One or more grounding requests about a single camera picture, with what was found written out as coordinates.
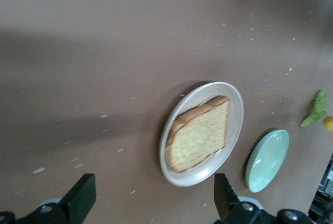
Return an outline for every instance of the toast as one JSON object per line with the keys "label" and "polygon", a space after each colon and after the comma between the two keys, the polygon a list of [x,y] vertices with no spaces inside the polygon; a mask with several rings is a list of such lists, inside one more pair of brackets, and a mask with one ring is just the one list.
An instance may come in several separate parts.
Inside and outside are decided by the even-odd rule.
{"label": "toast", "polygon": [[218,96],[173,122],[165,159],[175,172],[184,172],[225,147],[229,105],[229,98]]}

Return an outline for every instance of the screw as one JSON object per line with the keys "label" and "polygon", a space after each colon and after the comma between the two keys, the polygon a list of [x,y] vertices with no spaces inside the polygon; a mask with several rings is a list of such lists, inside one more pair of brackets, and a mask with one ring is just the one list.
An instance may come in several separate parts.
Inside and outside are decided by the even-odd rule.
{"label": "screw", "polygon": [[287,216],[287,218],[291,219],[291,220],[298,220],[298,216],[293,213],[292,211],[286,211],[285,215]]}
{"label": "screw", "polygon": [[47,213],[47,212],[50,212],[53,208],[51,206],[42,206],[42,209],[41,209],[41,213],[44,214],[44,213]]}
{"label": "screw", "polygon": [[254,210],[252,205],[250,203],[247,203],[247,202],[242,203],[242,207],[247,211],[253,211]]}

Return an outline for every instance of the yellow fruit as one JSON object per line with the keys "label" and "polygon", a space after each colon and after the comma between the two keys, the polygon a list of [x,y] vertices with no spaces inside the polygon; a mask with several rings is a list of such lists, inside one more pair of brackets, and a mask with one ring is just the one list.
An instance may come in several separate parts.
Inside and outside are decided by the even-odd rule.
{"label": "yellow fruit", "polygon": [[333,131],[333,116],[327,116],[323,120],[324,127],[329,130]]}

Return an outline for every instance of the plate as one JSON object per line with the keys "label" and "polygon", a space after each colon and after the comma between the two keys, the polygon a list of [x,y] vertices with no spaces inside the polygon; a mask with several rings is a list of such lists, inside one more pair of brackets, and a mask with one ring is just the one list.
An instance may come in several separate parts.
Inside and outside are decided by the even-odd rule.
{"label": "plate", "polygon": [[246,167],[245,180],[250,190],[263,190],[279,171],[287,154],[289,134],[283,129],[264,136],[255,146]]}
{"label": "plate", "polygon": [[[211,154],[197,166],[182,173],[175,172],[165,161],[165,145],[171,125],[179,114],[197,107],[201,103],[207,103],[212,98],[220,95],[230,98],[225,147]],[[176,186],[187,187],[198,184],[211,176],[224,163],[233,150],[239,137],[243,116],[244,107],[241,95],[231,84],[212,82],[200,86],[186,95],[169,116],[160,140],[160,164],[166,179]]]}

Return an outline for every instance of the green lettuce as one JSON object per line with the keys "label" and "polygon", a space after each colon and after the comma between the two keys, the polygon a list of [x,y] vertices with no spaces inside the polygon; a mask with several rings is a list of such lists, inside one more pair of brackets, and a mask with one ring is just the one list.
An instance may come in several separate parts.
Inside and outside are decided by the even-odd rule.
{"label": "green lettuce", "polygon": [[301,127],[310,128],[311,124],[322,119],[328,113],[328,109],[324,107],[327,102],[328,96],[325,92],[318,91],[313,103],[313,112],[301,123]]}

